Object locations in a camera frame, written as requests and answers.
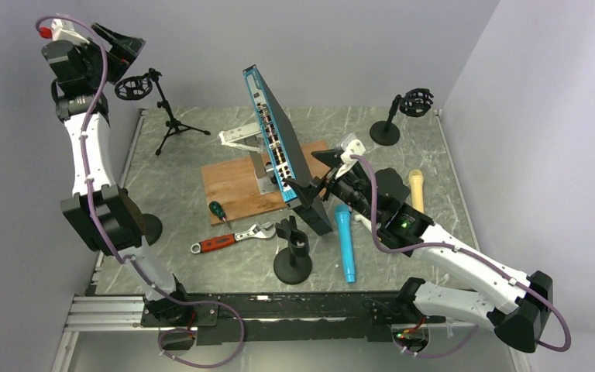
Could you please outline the black tripod mic stand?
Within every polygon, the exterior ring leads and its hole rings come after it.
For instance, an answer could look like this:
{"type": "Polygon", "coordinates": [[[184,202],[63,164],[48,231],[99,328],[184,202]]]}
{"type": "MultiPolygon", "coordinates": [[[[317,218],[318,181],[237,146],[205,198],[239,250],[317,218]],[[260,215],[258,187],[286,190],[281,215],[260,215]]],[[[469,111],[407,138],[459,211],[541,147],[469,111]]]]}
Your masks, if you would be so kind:
{"type": "Polygon", "coordinates": [[[165,122],[167,132],[165,133],[160,145],[155,150],[155,155],[159,156],[162,153],[163,146],[166,141],[172,136],[179,136],[188,131],[200,132],[206,136],[210,136],[211,132],[206,129],[199,129],[193,126],[183,124],[174,114],[170,103],[160,86],[160,78],[162,73],[154,68],[149,68],[143,75],[131,76],[122,79],[114,86],[114,92],[117,98],[124,101],[140,101],[148,96],[153,89],[158,90],[160,100],[156,103],[157,108],[163,109],[168,117],[165,122]]]}

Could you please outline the blue microphone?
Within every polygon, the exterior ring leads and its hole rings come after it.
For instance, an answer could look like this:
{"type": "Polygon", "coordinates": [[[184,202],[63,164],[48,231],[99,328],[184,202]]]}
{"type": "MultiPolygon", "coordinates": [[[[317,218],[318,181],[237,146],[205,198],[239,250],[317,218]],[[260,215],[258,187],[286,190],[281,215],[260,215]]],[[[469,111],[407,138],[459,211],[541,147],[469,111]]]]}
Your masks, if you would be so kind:
{"type": "Polygon", "coordinates": [[[356,282],[356,268],[353,253],[353,240],[350,229],[351,213],[347,205],[337,205],[334,211],[339,232],[339,245],[342,255],[342,270],[346,283],[356,282]]]}

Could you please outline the black stand of green microphone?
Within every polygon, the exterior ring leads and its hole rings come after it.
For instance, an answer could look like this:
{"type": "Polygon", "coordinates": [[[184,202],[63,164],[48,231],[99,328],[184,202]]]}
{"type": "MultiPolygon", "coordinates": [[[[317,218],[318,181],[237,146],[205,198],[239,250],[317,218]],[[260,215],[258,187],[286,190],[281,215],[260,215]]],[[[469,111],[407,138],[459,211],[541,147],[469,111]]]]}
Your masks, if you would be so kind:
{"type": "Polygon", "coordinates": [[[273,271],[279,281],[297,285],[308,279],[312,271],[308,235],[300,230],[294,215],[275,224],[277,237],[287,244],[273,260],[273,271]]]}

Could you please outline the beige microphone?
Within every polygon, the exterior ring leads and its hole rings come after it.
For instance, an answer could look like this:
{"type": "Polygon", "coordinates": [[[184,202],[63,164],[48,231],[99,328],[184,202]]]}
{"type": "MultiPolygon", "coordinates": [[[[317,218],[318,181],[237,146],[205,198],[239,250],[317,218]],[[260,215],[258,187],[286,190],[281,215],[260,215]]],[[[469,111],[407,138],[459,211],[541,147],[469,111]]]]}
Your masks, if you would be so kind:
{"type": "Polygon", "coordinates": [[[408,181],[411,188],[411,206],[420,213],[425,212],[424,180],[423,173],[419,169],[411,170],[408,174],[408,181]]]}

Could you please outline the black round-base mic stand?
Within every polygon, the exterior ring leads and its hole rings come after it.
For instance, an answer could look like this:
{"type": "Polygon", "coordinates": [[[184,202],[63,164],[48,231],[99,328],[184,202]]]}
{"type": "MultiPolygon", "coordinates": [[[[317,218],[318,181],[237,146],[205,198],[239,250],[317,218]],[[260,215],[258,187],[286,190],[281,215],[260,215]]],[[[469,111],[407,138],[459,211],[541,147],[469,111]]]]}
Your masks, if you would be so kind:
{"type": "Polygon", "coordinates": [[[143,221],[145,225],[145,237],[150,246],[156,243],[162,235],[163,223],[161,220],[150,213],[143,214],[143,221]]]}

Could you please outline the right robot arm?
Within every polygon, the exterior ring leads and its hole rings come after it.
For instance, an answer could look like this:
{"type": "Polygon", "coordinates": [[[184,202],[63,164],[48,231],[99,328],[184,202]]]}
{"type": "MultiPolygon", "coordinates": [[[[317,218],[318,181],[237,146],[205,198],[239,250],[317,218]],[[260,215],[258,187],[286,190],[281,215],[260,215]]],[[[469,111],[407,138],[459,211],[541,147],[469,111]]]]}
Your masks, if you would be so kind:
{"type": "Polygon", "coordinates": [[[533,353],[540,346],[551,315],[564,334],[559,350],[569,348],[569,328],[552,300],[553,280],[538,270],[526,274],[488,257],[465,244],[418,211],[401,194],[407,185],[392,168],[374,170],[363,156],[342,150],[315,151],[328,166],[323,177],[311,181],[288,178],[288,185],[304,206],[321,196],[335,196],[369,223],[376,248],[383,253],[402,253],[443,267],[465,281],[469,290],[446,288],[422,278],[409,278],[400,289],[396,311],[401,319],[440,315],[488,329],[509,347],[533,353]]]}

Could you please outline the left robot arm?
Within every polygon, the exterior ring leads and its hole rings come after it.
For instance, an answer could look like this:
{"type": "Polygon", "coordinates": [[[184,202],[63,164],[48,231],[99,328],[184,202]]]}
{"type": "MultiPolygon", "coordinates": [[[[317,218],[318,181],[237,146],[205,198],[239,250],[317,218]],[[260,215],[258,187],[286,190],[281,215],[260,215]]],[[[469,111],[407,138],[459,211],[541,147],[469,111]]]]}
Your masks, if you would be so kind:
{"type": "Polygon", "coordinates": [[[145,309],[158,321],[182,325],[194,314],[183,285],[151,252],[161,230],[155,215],[144,214],[115,180],[108,150],[110,123],[103,91],[118,83],[145,46],[94,23],[82,36],[77,20],[50,17],[36,22],[49,43],[41,54],[55,74],[52,99],[70,137],[74,185],[61,211],[92,251],[114,257],[143,286],[145,309]]]}

